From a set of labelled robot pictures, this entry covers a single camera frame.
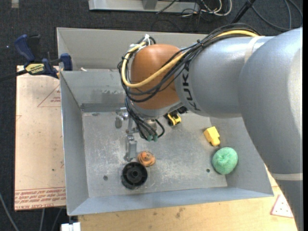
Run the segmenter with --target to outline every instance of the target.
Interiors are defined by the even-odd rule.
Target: blue clamp
[[[18,39],[16,39],[14,45],[19,54],[27,59],[27,63],[25,64],[24,68],[31,75],[47,75],[58,78],[59,71],[52,65],[52,63],[55,62],[62,62],[65,71],[73,70],[71,56],[67,53],[63,53],[59,59],[54,61],[48,61],[46,58],[43,58],[40,62],[35,61],[36,57],[28,45],[28,37],[26,34],[23,34]]]

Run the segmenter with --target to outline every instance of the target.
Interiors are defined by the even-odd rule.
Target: yellow block
[[[217,132],[216,127],[207,128],[203,132],[207,142],[211,143],[213,146],[218,146],[220,144],[219,133]]]

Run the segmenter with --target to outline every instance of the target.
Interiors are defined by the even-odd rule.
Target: yellow clamp label
[[[43,72],[44,71],[44,64],[29,64],[27,67],[26,67],[26,71],[30,74],[36,74],[36,73],[39,73],[39,72]]]

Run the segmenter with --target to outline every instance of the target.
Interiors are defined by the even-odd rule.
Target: black floor
[[[90,12],[88,0],[19,0],[19,8],[12,9],[11,0],[0,0],[0,74],[15,72],[15,66],[25,63],[13,46],[22,34],[41,34],[41,50],[57,57],[57,27],[100,28],[114,30],[164,31],[186,33],[208,33],[229,24],[246,0],[232,0],[232,12],[225,17],[205,15],[193,19],[182,19],[169,13],[136,12]],[[303,0],[292,0],[303,11]],[[257,0],[255,7],[272,23],[280,27],[289,26],[288,9],[283,0]],[[291,6],[292,27],[301,24],[299,13]],[[275,29],[262,21],[249,9],[240,22],[254,27],[262,35],[277,35]],[[20,231],[39,230],[42,210],[13,211],[14,192],[14,139],[15,139],[15,79],[0,82],[0,192],[8,210]],[[43,230],[50,231],[59,209],[46,209]],[[60,213],[59,224],[67,222],[65,210]],[[0,231],[13,227],[0,204]]]

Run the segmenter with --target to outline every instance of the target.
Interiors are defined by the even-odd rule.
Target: yellow cable
[[[217,35],[216,37],[225,36],[225,35],[232,35],[232,34],[242,34],[242,35],[246,35],[246,36],[249,36],[249,37],[259,36],[256,33],[246,31],[246,30],[232,30],[232,31],[221,33],[221,34]]]
[[[218,34],[216,37],[220,37],[220,36],[225,36],[225,35],[232,35],[232,34],[242,34],[242,35],[246,35],[249,37],[256,37],[259,36],[258,34],[255,34],[253,32],[250,31],[246,31],[246,30],[231,30],[228,32],[223,32],[221,34]],[[140,45],[135,46],[134,48],[132,48],[130,51],[135,51],[137,50],[139,47],[141,47]],[[157,70],[154,74],[152,74],[151,76],[149,76],[148,78],[146,78],[145,80],[136,83],[136,84],[131,84],[129,83],[126,78],[125,78],[125,70],[126,70],[126,63],[127,63],[127,57],[129,57],[131,53],[126,54],[125,59],[123,60],[122,63],[122,71],[121,71],[121,76],[122,76],[122,80],[124,85],[126,85],[127,87],[130,88],[139,88],[144,86],[145,84],[148,84],[150,81],[152,81],[153,79],[155,79],[157,76],[159,76],[161,73],[165,72],[166,69],[168,69],[170,66],[173,66],[174,64],[176,64],[184,55],[185,53],[181,54],[180,56],[174,58],[172,61],[170,61],[168,64],[166,64],[164,67],[160,68],[159,70]]]

